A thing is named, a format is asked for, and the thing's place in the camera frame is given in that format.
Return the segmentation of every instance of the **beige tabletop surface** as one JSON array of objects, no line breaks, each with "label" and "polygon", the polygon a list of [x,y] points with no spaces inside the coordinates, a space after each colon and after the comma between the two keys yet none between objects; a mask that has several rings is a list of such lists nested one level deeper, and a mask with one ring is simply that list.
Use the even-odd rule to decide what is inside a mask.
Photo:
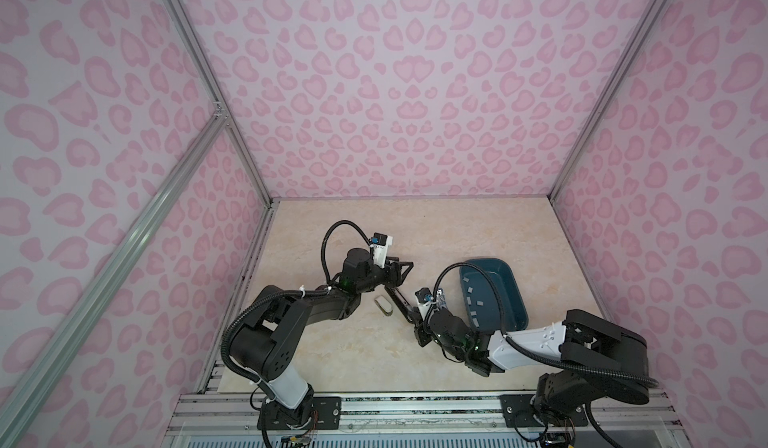
[{"label": "beige tabletop surface", "polygon": [[[600,315],[581,269],[546,198],[364,199],[282,201],[245,306],[263,287],[314,289],[324,281],[320,245],[334,222],[348,219],[370,237],[393,237],[390,256],[416,265],[400,288],[412,305],[414,292],[432,287],[451,263],[496,257],[512,268],[528,311],[529,328],[561,321],[566,310]],[[333,232],[326,258],[333,276],[346,252],[363,246],[349,226]],[[458,269],[443,280],[448,308],[467,320]],[[419,347],[413,327],[397,309],[386,317],[374,303],[384,288],[365,293],[348,319],[306,327],[293,364],[315,392],[523,390],[552,368],[520,366],[483,377],[447,361],[437,346]],[[219,393],[245,393],[253,384],[228,370]]]}]

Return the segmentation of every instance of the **robotic arm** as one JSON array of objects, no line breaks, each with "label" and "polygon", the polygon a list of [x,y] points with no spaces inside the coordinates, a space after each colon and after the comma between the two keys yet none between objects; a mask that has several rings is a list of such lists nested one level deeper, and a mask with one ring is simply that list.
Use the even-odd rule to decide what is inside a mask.
[{"label": "robotic arm", "polygon": [[[348,251],[341,272],[331,278],[325,246],[331,232],[342,224],[355,228],[369,249]],[[487,274],[469,263],[451,265],[440,274],[432,292],[427,288],[416,292],[418,303],[413,307],[398,290],[413,263],[388,256],[391,244],[392,237],[387,235],[375,233],[368,239],[354,223],[335,223],[322,243],[324,285],[312,291],[303,286],[284,291],[269,285],[224,333],[221,357],[225,366],[257,383],[270,399],[262,404],[260,415],[265,440],[267,424],[271,429],[298,430],[311,422],[314,391],[291,364],[304,328],[351,316],[360,306],[362,293],[379,285],[384,285],[395,306],[414,325],[420,346],[436,342],[444,353],[481,376],[525,364],[562,370],[539,378],[536,395],[530,403],[526,401],[524,410],[540,424],[530,426],[567,420],[583,404],[589,416],[590,402],[603,396],[629,404],[648,403],[648,388],[658,382],[648,377],[647,344],[640,335],[582,310],[569,310],[563,321],[545,328],[507,333],[502,303],[498,303],[502,329],[476,331],[447,309],[439,284],[449,270],[467,265],[485,276],[498,300]],[[269,328],[265,322],[276,326]]]}]

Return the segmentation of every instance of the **black mounting plate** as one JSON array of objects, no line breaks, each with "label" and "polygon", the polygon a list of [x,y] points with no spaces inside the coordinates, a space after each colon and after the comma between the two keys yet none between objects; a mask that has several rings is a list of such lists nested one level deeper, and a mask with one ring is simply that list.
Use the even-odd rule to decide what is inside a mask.
[{"label": "black mounting plate", "polygon": [[[502,414],[507,428],[513,428],[517,424],[518,428],[544,428],[533,416],[533,406],[531,399],[533,395],[501,395],[499,399],[502,402]],[[571,412],[571,420],[575,426],[588,425],[587,415],[584,411]]]},{"label": "black mounting plate", "polygon": [[[284,420],[279,420],[277,412],[270,409],[272,404],[262,404],[265,408],[259,415],[258,428],[266,420],[266,428],[272,430],[293,430]],[[317,412],[316,430],[338,430],[341,413],[341,398],[338,396],[314,396],[312,398],[312,411]]]}]

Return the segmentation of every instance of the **pink wall panel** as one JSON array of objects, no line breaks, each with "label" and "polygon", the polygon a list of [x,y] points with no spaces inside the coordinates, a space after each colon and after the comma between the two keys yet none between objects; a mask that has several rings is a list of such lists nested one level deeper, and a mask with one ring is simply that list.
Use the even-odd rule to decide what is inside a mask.
[{"label": "pink wall panel", "polygon": [[648,0],[185,0],[276,196],[548,193]]},{"label": "pink wall panel", "polygon": [[222,133],[20,446],[152,446],[216,344],[261,205]]},{"label": "pink wall panel", "polygon": [[211,113],[160,0],[0,0],[0,404]]},{"label": "pink wall panel", "polygon": [[698,448],[768,436],[765,0],[676,0],[557,211]]}]

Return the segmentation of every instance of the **pink heart pattern wallpaper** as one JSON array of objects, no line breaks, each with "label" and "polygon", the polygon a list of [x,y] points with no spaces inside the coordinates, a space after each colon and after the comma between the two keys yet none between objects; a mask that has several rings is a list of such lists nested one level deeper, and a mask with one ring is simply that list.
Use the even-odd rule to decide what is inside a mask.
[{"label": "pink heart pattern wallpaper", "polygon": [[19,447],[158,446],[216,345],[261,213],[222,133]]},{"label": "pink heart pattern wallpaper", "polygon": [[0,404],[212,111],[160,0],[0,0]]},{"label": "pink heart pattern wallpaper", "polygon": [[768,436],[766,0],[674,0],[558,200],[696,448]]},{"label": "pink heart pattern wallpaper", "polygon": [[648,0],[184,0],[272,196],[548,193]]}]

